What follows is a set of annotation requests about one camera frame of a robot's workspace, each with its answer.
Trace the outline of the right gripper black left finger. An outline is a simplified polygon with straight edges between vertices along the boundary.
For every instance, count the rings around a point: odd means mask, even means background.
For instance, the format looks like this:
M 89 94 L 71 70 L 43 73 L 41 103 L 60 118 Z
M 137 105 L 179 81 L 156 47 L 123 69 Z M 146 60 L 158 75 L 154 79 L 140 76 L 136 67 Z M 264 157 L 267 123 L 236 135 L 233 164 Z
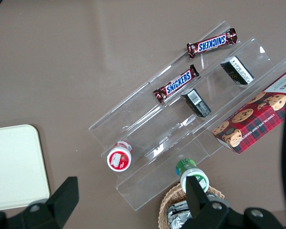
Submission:
M 62 229 L 78 202 L 78 178 L 68 177 L 45 203 L 32 204 L 11 218 L 0 211 L 0 229 Z

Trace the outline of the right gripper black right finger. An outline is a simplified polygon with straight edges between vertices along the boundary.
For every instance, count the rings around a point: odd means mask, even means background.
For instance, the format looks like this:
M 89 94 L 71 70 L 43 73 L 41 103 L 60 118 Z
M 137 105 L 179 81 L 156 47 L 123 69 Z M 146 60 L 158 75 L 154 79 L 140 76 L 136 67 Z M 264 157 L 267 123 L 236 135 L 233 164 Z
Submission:
M 269 211 L 247 208 L 237 213 L 219 201 L 210 201 L 195 177 L 186 178 L 186 201 L 192 218 L 183 229 L 283 229 L 284 226 Z

